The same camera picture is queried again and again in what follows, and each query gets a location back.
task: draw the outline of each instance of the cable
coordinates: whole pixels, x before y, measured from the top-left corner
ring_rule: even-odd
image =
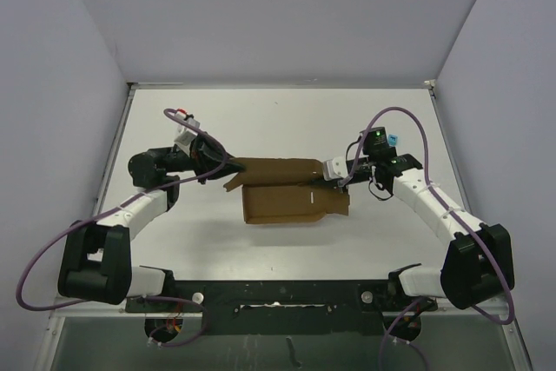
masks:
[[[174,309],[174,315],[172,316],[171,314],[168,316],[168,318],[166,319],[166,327],[167,328],[179,328],[177,323],[175,322],[175,319],[177,319],[178,317],[180,317],[180,313],[182,312],[182,308],[183,308],[183,304],[182,303],[178,303],[175,306]]]
[[[194,182],[196,180],[202,180],[204,178],[208,178],[211,177],[212,175],[216,174],[218,171],[220,171],[221,169],[224,168],[224,166],[226,165],[226,162],[228,162],[228,153],[226,152],[224,146],[219,143],[218,141],[216,141],[216,139],[214,139],[211,135],[209,135],[207,132],[200,130],[198,128],[196,128],[195,126],[192,126],[186,122],[184,122],[182,119],[179,119],[177,117],[174,116],[174,114],[176,113],[176,111],[174,109],[165,109],[164,110],[164,115],[176,122],[179,123],[180,125],[184,126],[187,129],[191,129],[192,131],[194,131],[197,135],[200,136],[204,136],[205,138],[209,139],[211,142],[213,142],[216,146],[218,146],[221,150],[222,150],[222,161],[221,163],[218,165],[218,167],[216,167],[215,169],[210,170],[209,172],[205,173],[205,174],[201,174],[199,176],[194,176],[194,177],[190,177],[190,178],[186,178],[183,180],[177,180],[175,182],[169,182],[168,184],[164,184],[162,186],[159,187],[154,187],[153,189],[147,190],[146,192],[151,192],[151,191],[155,191],[155,190],[162,190],[162,189],[166,189],[168,187],[172,187],[175,186],[176,184],[184,184],[186,182]],[[27,277],[29,276],[30,271],[33,269],[33,267],[35,266],[36,262],[41,258],[41,256],[44,255],[44,253],[46,251],[49,250],[50,247],[52,247],[55,243],[57,243],[58,241],[60,241],[62,238],[64,238],[65,236],[71,234],[72,232],[75,232],[76,230],[82,228],[83,226],[86,226],[90,223],[99,221],[100,219],[103,219],[105,217],[108,217],[110,215],[113,215],[114,213],[118,212],[120,209],[123,209],[127,206],[129,206],[132,202],[134,202],[135,200],[137,200],[138,198],[140,198],[143,195],[143,193],[137,193],[136,195],[131,196],[128,200],[126,200],[125,202],[123,202],[120,207],[117,208],[113,208],[110,210],[107,210],[105,212],[102,212],[98,215],[95,215],[93,217],[91,217],[90,219],[87,219],[85,221],[80,221],[78,223],[75,223],[74,225],[70,226],[69,228],[65,229],[62,233],[56,235],[54,238],[52,238],[50,241],[48,241],[42,248],[40,248],[38,250],[38,252],[33,255],[33,257],[31,258],[31,260],[29,261],[29,263],[25,266],[25,268],[23,269],[23,272],[21,274],[21,277],[19,278],[19,282],[17,283],[17,289],[16,289],[16,300],[17,300],[17,304],[19,306],[21,306],[22,308],[26,309],[26,310],[30,310],[32,312],[44,312],[44,311],[48,311],[48,310],[54,310],[56,308],[66,308],[68,306],[73,306],[75,304],[78,303],[84,303],[87,300],[72,300],[72,301],[66,301],[64,303],[59,303],[59,304],[54,304],[52,306],[32,306],[30,304],[28,304],[24,299],[23,299],[23,285],[25,284],[25,281],[27,280]]]
[[[378,200],[379,202],[386,202],[388,200],[390,200],[392,197],[394,197],[394,195],[389,195],[388,197],[380,197],[379,195],[376,195],[373,190],[371,190],[371,184],[373,184],[373,180],[369,180],[368,182],[368,191],[371,195],[373,195],[374,197],[376,197],[376,200]]]
[[[411,117],[411,119],[413,119],[413,121],[417,125],[417,128],[419,128],[420,136],[423,140],[423,149],[424,149],[424,152],[425,152],[425,164],[424,164],[425,183],[426,183],[427,186],[431,185],[431,180],[430,180],[430,177],[429,177],[429,164],[428,164],[428,159],[429,159],[428,140],[427,140],[427,134],[425,133],[425,129],[423,128],[423,125],[421,124],[419,119],[417,119],[417,116],[415,116],[412,112],[410,112],[407,109],[401,108],[399,106],[392,106],[392,107],[385,108],[385,109],[381,110],[379,113],[377,113],[376,116],[371,120],[371,122],[369,123],[369,125],[367,126],[365,131],[363,132],[360,144],[357,147],[357,151],[355,151],[354,165],[352,166],[351,170],[349,171],[349,174],[347,175],[347,177],[338,182],[339,186],[341,186],[341,187],[345,186],[353,178],[354,173],[357,170],[357,167],[359,166],[359,163],[358,163],[359,162],[359,155],[361,153],[361,150],[363,148],[363,143],[365,142],[365,139],[367,138],[368,133],[371,131],[371,129],[373,128],[374,124],[379,119],[379,117],[381,117],[385,113],[391,112],[391,111],[399,111],[401,113],[405,113],[406,115]],[[482,308],[479,308],[477,306],[473,306],[473,308],[476,311],[478,311],[479,313],[481,313],[483,316],[485,316],[486,318],[490,319],[491,321],[493,321],[493,322],[495,322],[499,325],[509,325],[515,319],[515,306],[513,304],[513,298],[512,298],[511,290],[510,290],[509,286],[507,285],[506,277],[504,276],[504,273],[502,273],[502,269],[500,268],[500,265],[498,265],[498,263],[494,259],[494,255],[490,252],[490,249],[488,249],[488,247],[482,241],[482,239],[479,238],[479,236],[475,233],[475,231],[469,225],[467,225],[464,222],[464,220],[461,219],[461,217],[457,213],[455,213],[453,210],[450,210],[449,205],[438,194],[438,192],[434,189],[434,187],[429,187],[429,190],[430,190],[431,194],[436,198],[436,200],[440,203],[440,205],[445,210],[449,211],[452,218],[455,219],[455,221],[477,242],[477,245],[479,245],[480,249],[483,251],[483,254],[488,259],[488,261],[491,263],[491,265],[493,267],[493,270],[494,270],[494,273],[498,277],[498,280],[500,281],[500,285],[502,286],[502,289],[504,290],[504,295],[506,296],[506,301],[507,301],[507,305],[508,305],[508,317],[505,320],[501,320],[499,317],[496,317],[494,315],[490,315],[489,313],[487,313]]]
[[[166,342],[166,343],[162,343],[157,341],[156,339],[154,339],[153,335],[158,332],[161,329],[166,328],[166,325],[161,325],[158,328],[155,328],[150,334],[149,334],[149,340],[155,341],[159,347],[161,348],[179,348],[182,347],[184,345],[188,345],[191,342],[196,341],[197,339],[199,339],[201,337],[202,334],[205,333],[205,331],[207,330],[207,328],[209,327],[209,311],[201,304],[199,303],[195,303],[194,301],[191,300],[187,300],[187,299],[182,299],[179,297],[166,297],[163,295],[148,295],[146,297],[140,297],[140,299],[146,300],[146,301],[173,301],[176,303],[183,303],[183,304],[188,304],[189,306],[194,306],[196,308],[199,308],[202,312],[203,312],[203,319],[204,319],[204,323],[201,325],[201,329],[199,329],[198,332],[196,332],[193,336],[191,336],[190,338],[186,339],[185,341],[181,341],[181,342]]]
[[[346,161],[348,160],[348,154],[349,154],[349,150],[351,149],[351,147],[353,147],[356,143],[358,143],[361,140],[361,135],[359,135],[359,138],[357,138],[357,141],[353,141],[351,142],[346,149]]]
[[[421,316],[424,312],[430,310],[431,308],[434,307],[434,302],[430,301],[424,308],[422,308],[421,310],[418,310],[417,312],[415,312],[415,314],[413,316],[411,316],[411,318],[404,322],[404,325],[409,326],[410,324],[412,324],[414,321],[417,320],[417,318],[419,316]]]
[[[399,315],[396,316],[396,318],[394,319],[394,321],[392,323],[390,323],[390,326],[388,327],[386,333],[384,334],[384,336],[382,337],[382,341],[381,341],[381,347],[379,348],[379,370],[382,371],[382,357],[384,356],[384,350],[386,349],[386,341],[388,340],[388,336],[390,336],[390,334],[392,333],[392,330],[395,328],[395,326],[398,324],[398,322],[401,320],[401,318],[407,313],[409,312],[412,308],[414,308],[415,306],[417,306],[419,303],[421,303],[422,301],[426,300],[425,297],[418,297],[415,300],[413,300],[409,306],[407,306],[406,308],[404,308]],[[423,362],[425,363],[425,369],[428,370],[429,369],[429,365],[428,365],[428,360],[425,357],[425,354],[423,354],[423,352],[420,350],[419,347],[417,347],[416,345],[414,345],[412,342],[410,341],[406,341],[405,339],[401,339],[401,338],[396,338],[398,341],[402,341],[403,343],[409,345],[411,348],[413,348],[415,351],[417,351],[417,354],[419,354],[419,356],[423,359]]]

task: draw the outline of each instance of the gray wall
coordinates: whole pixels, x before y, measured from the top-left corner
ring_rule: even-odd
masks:
[[[132,82],[368,87],[436,77],[474,0],[83,1]]]
[[[556,363],[556,0],[478,0],[439,79],[472,207],[513,236],[514,297],[537,370]]]
[[[54,234],[90,213],[126,89],[81,0],[0,0],[0,368],[32,369],[48,313],[17,279]],[[62,245],[25,295],[52,302]]]

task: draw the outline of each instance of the screw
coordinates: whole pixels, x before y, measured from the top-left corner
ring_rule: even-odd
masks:
[[[191,297],[191,301],[197,304],[201,304],[203,300],[205,300],[205,296],[199,292],[193,293],[193,296]]]
[[[364,291],[363,293],[361,293],[361,299],[363,300],[363,302],[365,304],[369,304],[373,302],[373,293],[371,293],[370,291]]]

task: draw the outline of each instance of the white table surface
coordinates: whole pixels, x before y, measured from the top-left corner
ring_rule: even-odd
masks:
[[[135,192],[130,157],[173,144],[175,125],[162,114],[165,108],[193,113],[234,156],[323,161],[343,155],[376,112],[394,105],[420,118],[430,144],[431,177],[461,202],[425,89],[139,89],[103,207]],[[399,136],[399,154],[422,161],[420,134],[407,116],[390,113],[379,125]],[[445,249],[410,208],[395,198],[378,202],[364,183],[349,190],[348,217],[255,226],[243,221],[241,190],[223,189],[229,178],[183,185],[177,204],[132,242],[133,264],[172,269],[180,280],[345,280],[384,279],[408,264],[440,268],[444,262]]]

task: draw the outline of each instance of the cardboard box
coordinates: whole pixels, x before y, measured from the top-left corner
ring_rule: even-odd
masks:
[[[308,184],[322,178],[322,163],[308,159],[234,158],[245,171],[224,184],[242,186],[248,224],[316,222],[326,214],[348,215],[349,194]]]

